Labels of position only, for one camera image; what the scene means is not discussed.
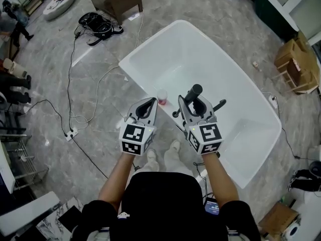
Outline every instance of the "paper roll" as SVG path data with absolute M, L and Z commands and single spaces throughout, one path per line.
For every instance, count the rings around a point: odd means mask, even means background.
M 289 227 L 287 227 L 287 229 L 284 232 L 284 236 L 286 237 L 286 239 L 291 240 L 297 233 L 299 227 L 300 225 L 296 222 L 292 223 Z

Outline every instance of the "electrical outlet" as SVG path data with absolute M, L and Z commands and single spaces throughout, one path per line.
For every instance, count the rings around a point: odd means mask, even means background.
M 74 138 L 78 134 L 78 130 L 76 128 L 74 128 L 72 130 L 73 130 L 73 132 L 70 131 L 70 132 L 66 133 L 67 134 L 67 136 L 66 136 L 67 141 L 72 140 L 71 135 Z
M 277 109 L 277 101 L 274 95 L 270 95 L 268 98 L 270 104 L 273 106 L 274 109 Z

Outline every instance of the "marble floor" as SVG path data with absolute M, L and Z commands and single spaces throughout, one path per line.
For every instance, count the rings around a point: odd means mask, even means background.
M 50 0 L 32 15 L 28 31 L 35 34 L 26 42 L 22 38 L 16 62 L 25 66 L 32 75 L 30 91 L 32 104 L 44 98 L 50 100 L 63 117 L 68 131 L 68 68 L 73 50 L 74 30 L 79 18 L 94 6 L 90 0 L 76 0 L 71 8 L 51 22 L 42 17 L 42 10 Z M 313 92 L 306 95 L 286 93 L 288 87 L 279 78 L 273 65 L 281 40 L 256 16 L 251 0 L 142 0 L 143 28 L 139 43 L 144 42 L 171 22 L 182 19 L 191 22 L 225 50 L 246 72 L 262 92 L 271 92 L 278 98 L 283 127 L 296 155 L 305 157 L 307 149 L 320 142 L 318 114 L 320 99 Z M 135 48 L 141 16 L 133 21 L 124 20 L 124 34 L 114 36 L 95 47 L 86 42 L 92 37 L 84 35 L 76 40 L 73 67 L 70 73 L 71 107 L 75 114 L 92 117 L 96 103 L 97 82 L 101 76 Z M 259 64 L 259 70 L 252 62 Z M 90 158 L 109 175 L 120 155 L 117 124 L 129 107 L 146 97 L 132 80 L 126 81 L 120 68 L 112 70 L 100 82 L 99 100 L 94 119 L 86 129 L 79 130 L 77 143 Z M 30 106 L 20 108 L 27 110 Z M 29 152 L 36 155 L 39 167 L 50 168 L 42 185 L 34 188 L 37 195 L 53 190 L 62 202 L 72 196 L 84 204 L 95 199 L 105 182 L 104 176 L 93 166 L 73 141 L 67 142 L 60 126 L 60 118 L 47 102 L 37 104 L 22 116 L 27 133 L 32 134 Z M 73 127 L 84 127 L 71 120 Z M 175 138 L 184 140 L 166 115 L 160 110 L 156 118 L 157 136 L 152 147 L 158 153 L 161 169 L 163 154 Z M 181 160 L 197 174 L 193 162 L 200 159 L 183 142 Z M 143 166 L 145 157 L 136 158 Z M 294 169 L 305 161 L 295 160 L 285 140 L 284 132 L 269 157 L 244 189 L 240 198 L 248 202 L 256 220 L 260 220 L 272 205 L 286 193 Z

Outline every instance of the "white basin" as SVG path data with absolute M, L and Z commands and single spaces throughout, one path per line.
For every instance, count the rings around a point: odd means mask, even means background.
M 202 96 L 217 105 L 218 126 L 224 142 L 221 162 L 231 178 L 244 188 L 260 169 L 274 147 L 281 123 L 260 90 L 217 44 L 186 21 L 175 21 L 149 38 L 119 66 L 150 96 L 163 88 L 166 105 L 159 105 L 173 118 L 178 96 L 185 96 L 194 84 L 203 87 Z

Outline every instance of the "white pants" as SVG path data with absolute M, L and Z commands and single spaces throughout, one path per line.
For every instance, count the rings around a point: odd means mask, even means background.
M 193 173 L 189 170 L 184 163 L 180 161 L 180 157 L 177 151 L 174 148 L 168 149 L 164 154 L 164 162 L 167 172 L 178 172 L 190 175 L 193 177 Z M 134 172 L 137 174 L 139 172 L 150 172 L 150 171 L 159 171 L 159 164 L 156 160 L 147 162 L 144 167 Z

